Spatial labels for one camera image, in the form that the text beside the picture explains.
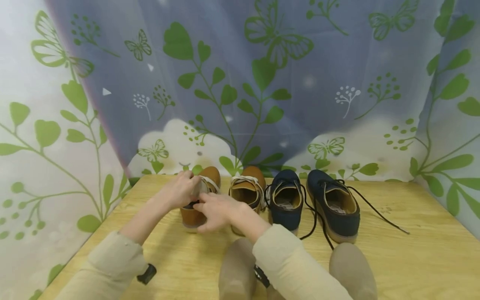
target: finger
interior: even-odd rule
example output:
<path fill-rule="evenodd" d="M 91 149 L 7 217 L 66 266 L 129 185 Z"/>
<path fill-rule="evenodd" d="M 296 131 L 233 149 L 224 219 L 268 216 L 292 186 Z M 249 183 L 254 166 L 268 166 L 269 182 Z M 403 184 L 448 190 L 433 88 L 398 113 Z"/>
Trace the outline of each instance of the finger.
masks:
<path fill-rule="evenodd" d="M 186 170 L 186 171 L 183 172 L 182 177 L 185 177 L 185 178 L 189 178 L 189 179 L 190 179 L 190 178 L 193 177 L 193 172 L 190 171 L 190 170 Z"/>
<path fill-rule="evenodd" d="M 214 198 L 212 197 L 212 195 L 210 194 L 213 194 L 215 195 L 214 193 L 208 193 L 208 194 L 205 194 L 204 192 L 203 193 L 200 193 L 200 195 L 198 196 L 198 199 L 201 201 L 201 202 L 209 202 L 209 201 L 212 201 Z"/>
<path fill-rule="evenodd" d="M 194 204 L 193 209 L 202 213 L 202 212 L 204 212 L 204 205 L 205 204 L 203 204 L 203 203 Z"/>

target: wooden table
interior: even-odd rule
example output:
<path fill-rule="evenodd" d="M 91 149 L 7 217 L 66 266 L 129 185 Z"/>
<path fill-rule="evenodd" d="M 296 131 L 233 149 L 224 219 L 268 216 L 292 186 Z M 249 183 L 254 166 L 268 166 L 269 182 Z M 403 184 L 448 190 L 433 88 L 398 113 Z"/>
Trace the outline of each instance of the wooden table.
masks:
<path fill-rule="evenodd" d="M 115 208 L 41 296 L 54 299 L 85 261 L 88 253 L 118 230 L 172 176 L 146 175 Z M 361 208 L 356 245 L 370 262 L 380 299 L 480 299 L 480 242 L 447 213 L 421 186 L 402 182 L 349 182 L 388 219 L 388 225 L 357 197 Z M 227 192 L 229 178 L 222 178 Z M 310 231 L 313 217 L 304 209 L 299 236 Z M 238 237 L 229 228 L 209 235 L 184 232 L 180 212 L 170 212 L 144 245 L 158 273 L 147 285 L 132 282 L 122 299 L 218 299 L 218 273 L 228 245 Z M 328 268 L 331 250 L 321 225 L 303 241 L 306 250 Z M 266 299 L 259 283 L 255 299 Z"/>

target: green vine pattern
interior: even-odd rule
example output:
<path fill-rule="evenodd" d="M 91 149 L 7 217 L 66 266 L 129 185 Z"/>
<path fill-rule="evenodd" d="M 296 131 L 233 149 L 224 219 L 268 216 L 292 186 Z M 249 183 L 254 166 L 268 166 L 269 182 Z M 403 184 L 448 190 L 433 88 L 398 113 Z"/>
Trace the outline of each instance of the green vine pattern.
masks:
<path fill-rule="evenodd" d="M 28 216 L 28 219 L 24 223 L 25 230 L 28 230 L 35 225 L 34 229 L 31 231 L 31 234 L 36 235 L 38 231 L 42 230 L 46 225 L 46 222 L 41 215 L 41 205 L 43 201 L 62 195 L 84 194 L 90 199 L 95 207 L 96 216 L 86 215 L 81 217 L 77 221 L 77 227 L 81 231 L 91 233 L 94 232 L 98 226 L 100 226 L 103 220 L 105 220 L 112 204 L 123 197 L 131 187 L 127 185 L 127 178 L 124 175 L 121 180 L 117 195 L 113 196 L 113 176 L 108 174 L 102 181 L 99 150 L 100 147 L 107 142 L 107 136 L 105 135 L 101 125 L 94 125 L 94 123 L 98 123 L 97 111 L 93 110 L 93 113 L 89 113 L 88 100 L 84 89 L 81 84 L 77 82 L 77 77 L 75 76 L 76 73 L 80 77 L 85 77 L 90 72 L 81 73 L 82 69 L 77 69 L 70 63 L 67 53 L 63 50 L 59 43 L 57 32 L 53 28 L 49 17 L 44 11 L 38 12 L 36 16 L 35 27 L 37 31 L 46 38 L 45 40 L 35 40 L 32 42 L 32 52 L 35 58 L 43 65 L 49 67 L 66 66 L 71 68 L 72 80 L 70 80 L 68 84 L 62 84 L 61 89 L 65 97 L 75 108 L 75 111 L 72 112 L 68 110 L 61 110 L 60 115 L 72 123 L 80 123 L 87 132 L 87 134 L 85 134 L 82 131 L 70 128 L 67 130 L 67 141 L 71 143 L 91 143 L 95 149 L 98 172 L 98 196 L 96 195 L 97 192 L 92 192 L 89 190 L 80 179 L 69 172 L 65 167 L 55 162 L 53 158 L 45 153 L 45 149 L 52 146 L 60 137 L 61 128 L 58 123 L 51 120 L 36 120 L 33 131 L 35 132 L 36 142 L 38 145 L 31 144 L 22 138 L 18 133 L 18 128 L 30 115 L 30 108 L 27 105 L 19 102 L 11 102 L 10 116 L 13 127 L 1 122 L 0 127 L 9 133 L 13 138 L 15 138 L 18 143 L 0 143 L 0 156 L 9 156 L 19 151 L 28 151 L 33 155 L 47 161 L 52 167 L 58 169 L 67 177 L 74 180 L 78 184 L 79 189 L 75 191 L 59 192 L 48 195 L 38 195 L 34 191 L 28 189 L 26 184 L 19 181 L 11 185 L 11 191 L 15 194 L 27 195 L 29 199 L 26 201 L 21 201 L 15 205 L 12 199 L 7 199 L 2 202 L 2 205 L 5 208 L 5 211 L 12 210 L 12 214 L 9 217 L 11 220 L 15 220 L 20 216 L 20 214 L 25 213 Z M 46 60 L 47 55 L 42 52 L 42 47 L 47 47 L 47 45 L 55 46 L 55 49 L 57 50 L 58 59 L 53 60 L 54 62 L 51 62 L 51 57 Z M 7 217 L 0 217 L 0 225 L 5 224 L 7 221 Z M 6 239 L 9 236 L 12 236 L 9 231 L 2 231 L 0 233 L 0 240 Z M 21 230 L 14 235 L 14 238 L 16 240 L 21 240 L 24 236 L 25 232 Z"/>
<path fill-rule="evenodd" d="M 339 156 L 344 150 L 345 138 L 342 136 L 336 137 L 334 139 L 327 140 L 325 143 L 319 144 L 309 144 L 307 146 L 308 152 L 313 155 L 315 159 L 314 165 L 303 165 L 300 168 L 305 172 L 300 172 L 299 177 L 301 179 L 307 179 L 308 171 L 313 169 L 321 170 L 327 173 L 333 179 L 344 179 L 344 180 L 359 180 L 356 175 L 358 173 L 366 176 L 374 176 L 377 174 L 379 169 L 377 163 L 369 163 L 366 165 L 361 165 L 360 163 L 353 164 L 351 169 L 339 169 L 336 171 L 329 170 L 331 161 L 328 159 L 329 155 Z"/>
<path fill-rule="evenodd" d="M 457 40 L 468 34 L 473 28 L 475 22 L 469 19 L 469 16 L 464 14 L 459 16 L 454 21 L 452 20 L 452 13 L 455 6 L 454 0 L 445 0 L 440 10 L 440 15 L 434 22 L 434 28 L 437 33 L 444 37 L 444 44 Z M 431 152 L 434 140 L 432 139 L 431 117 L 434 108 L 442 105 L 443 100 L 452 101 L 461 97 L 469 86 L 469 79 L 464 73 L 456 70 L 470 62 L 471 53 L 469 49 L 459 51 L 449 63 L 439 68 L 439 57 L 437 54 L 433 57 L 427 65 L 428 75 L 433 75 L 432 84 L 430 86 L 430 95 L 432 97 L 430 107 L 428 107 L 428 117 L 426 123 L 426 141 L 419 141 L 425 149 L 426 155 L 423 159 L 417 160 L 412 157 L 410 160 L 410 173 L 413 177 L 421 176 L 429 186 L 430 191 L 436 197 L 443 197 L 445 195 L 444 184 L 439 178 L 447 179 L 450 183 L 446 191 L 446 206 L 448 211 L 457 216 L 460 212 L 460 195 L 463 197 L 467 205 L 473 213 L 480 218 L 480 203 L 475 200 L 470 194 L 465 191 L 465 187 L 480 191 L 480 178 L 453 178 L 448 174 L 448 171 L 466 168 L 473 163 L 474 156 L 471 154 L 458 154 L 466 146 L 475 141 L 480 133 L 475 132 L 475 127 L 472 131 L 465 132 L 470 134 L 470 138 L 456 147 L 447 154 L 440 156 L 437 159 L 431 159 Z M 456 73 L 456 75 L 445 86 L 439 86 L 439 78 L 445 73 Z M 480 103 L 473 97 L 467 97 L 464 101 L 457 103 L 457 108 L 464 113 L 464 118 L 469 120 L 471 117 L 480 117 Z"/>
<path fill-rule="evenodd" d="M 316 0 L 310 0 L 309 1 L 310 6 L 315 5 L 315 2 Z M 348 36 L 348 33 L 345 30 L 338 27 L 338 25 L 335 24 L 330 17 L 330 11 L 333 9 L 333 7 L 338 8 L 339 6 L 340 6 L 340 0 L 327 0 L 326 3 L 324 3 L 323 1 L 318 1 L 317 7 L 318 9 L 320 9 L 320 13 L 315 13 L 313 10 L 308 10 L 307 19 L 311 20 L 313 17 L 324 17 L 330 22 L 330 24 L 338 32 L 340 32 L 344 36 Z"/>
<path fill-rule="evenodd" d="M 87 16 L 82 16 L 80 18 L 76 13 L 73 14 L 73 18 L 70 21 L 73 29 L 71 33 L 75 38 L 73 39 L 74 44 L 80 46 L 82 44 L 93 45 L 100 50 L 113 55 L 115 57 L 120 57 L 120 55 L 101 47 L 95 40 L 101 36 L 100 26 L 95 21 L 89 20 Z"/>
<path fill-rule="evenodd" d="M 251 163 L 261 153 L 261 149 L 258 146 L 249 148 L 258 128 L 263 124 L 276 123 L 283 117 L 284 111 L 277 105 L 271 106 L 271 108 L 265 114 L 264 103 L 269 99 L 276 101 L 291 99 L 291 94 L 285 88 L 277 89 L 272 94 L 265 95 L 265 90 L 275 77 L 277 71 L 276 65 L 271 63 L 267 58 L 254 60 L 252 62 L 252 74 L 255 79 L 256 87 L 254 89 L 249 83 L 244 83 L 242 85 L 242 89 L 245 94 L 250 97 L 250 99 L 247 100 L 246 98 L 243 98 L 240 100 L 240 102 L 238 102 L 238 91 L 235 87 L 229 84 L 223 85 L 222 92 L 219 96 L 215 95 L 213 92 L 213 86 L 216 84 L 221 84 L 226 75 L 221 68 L 216 67 L 210 77 L 211 80 L 207 79 L 209 76 L 204 73 L 202 67 L 210 57 L 211 49 L 209 45 L 205 44 L 204 41 L 198 42 L 197 62 L 194 57 L 194 50 L 190 36 L 186 29 L 177 22 L 173 22 L 170 25 L 170 28 L 165 31 L 164 41 L 165 44 L 163 51 L 165 54 L 178 60 L 189 60 L 195 67 L 193 72 L 181 75 L 178 78 L 178 84 L 185 89 L 190 89 L 196 77 L 200 77 L 201 82 L 204 84 L 204 88 L 206 89 L 197 88 L 193 92 L 194 95 L 199 99 L 211 102 L 214 107 L 216 107 L 220 113 L 220 116 L 222 117 L 222 120 L 224 121 L 225 127 L 229 132 L 227 137 L 215 133 L 213 129 L 207 128 L 204 123 L 204 117 L 198 114 L 195 116 L 195 120 L 189 121 L 191 127 L 185 126 L 185 132 L 183 134 L 193 134 L 193 137 L 190 136 L 189 140 L 195 142 L 195 144 L 199 146 L 205 145 L 204 139 L 207 134 L 216 136 L 225 141 L 233 148 L 235 161 L 232 161 L 226 156 L 221 156 L 219 158 L 219 162 L 232 176 L 240 173 L 243 169 L 243 165 Z M 239 149 L 228 118 L 223 111 L 225 106 L 232 105 L 235 101 L 237 101 L 237 107 L 240 110 L 247 114 L 253 115 L 256 119 L 255 127 L 243 149 Z M 286 168 L 285 166 L 279 166 L 275 164 L 276 161 L 281 160 L 282 158 L 283 153 L 274 153 L 259 163 L 256 163 L 256 165 L 259 166 L 267 176 L 271 176 L 269 169 L 281 170 L 282 168 Z"/>
<path fill-rule="evenodd" d="M 375 98 L 375 104 L 366 112 L 356 117 L 355 120 L 365 117 L 382 101 L 388 99 L 400 99 L 402 97 L 402 94 L 398 92 L 399 90 L 400 85 L 397 84 L 397 78 L 392 77 L 392 74 L 390 72 L 387 72 L 384 77 L 377 76 L 376 83 L 370 83 L 370 87 L 367 90 L 367 92 L 369 93 L 369 98 Z"/>

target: jacket sleeve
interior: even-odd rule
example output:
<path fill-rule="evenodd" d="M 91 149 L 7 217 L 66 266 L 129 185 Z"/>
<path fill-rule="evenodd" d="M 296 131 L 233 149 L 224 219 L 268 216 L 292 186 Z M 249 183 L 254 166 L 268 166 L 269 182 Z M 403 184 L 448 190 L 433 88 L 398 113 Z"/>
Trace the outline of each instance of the jacket sleeve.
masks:
<path fill-rule="evenodd" d="M 112 232 L 93 249 L 56 299 L 119 299 L 132 279 L 143 274 L 147 267 L 142 247 Z"/>
<path fill-rule="evenodd" d="M 347 290 L 305 251 L 301 240 L 274 224 L 253 246 L 257 265 L 286 300 L 351 300 Z"/>

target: beige shoe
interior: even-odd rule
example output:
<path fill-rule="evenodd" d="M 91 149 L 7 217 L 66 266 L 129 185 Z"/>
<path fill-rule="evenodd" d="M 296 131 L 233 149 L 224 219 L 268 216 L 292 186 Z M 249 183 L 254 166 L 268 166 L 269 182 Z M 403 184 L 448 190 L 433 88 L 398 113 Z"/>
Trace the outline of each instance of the beige shoe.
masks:
<path fill-rule="evenodd" d="M 257 213 L 264 205 L 265 177 L 259 168 L 246 167 L 240 176 L 232 177 L 228 194 L 235 200 L 245 202 Z M 232 231 L 243 236 L 242 232 L 232 226 Z"/>
<path fill-rule="evenodd" d="M 333 250 L 330 274 L 343 285 L 353 300 L 378 299 L 372 269 L 357 246 L 342 243 Z"/>
<path fill-rule="evenodd" d="M 252 249 L 246 238 L 236 240 L 227 249 L 218 279 L 220 300 L 252 299 L 257 285 Z"/>
<path fill-rule="evenodd" d="M 192 193 L 197 198 L 201 192 L 214 192 L 216 194 L 220 192 L 220 172 L 217 168 L 206 167 L 198 176 L 202 177 L 202 180 Z M 201 212 L 193 209 L 195 203 L 198 202 L 190 202 L 180 209 L 183 226 L 187 232 L 191 233 L 197 232 L 197 228 L 206 221 L 206 217 Z"/>

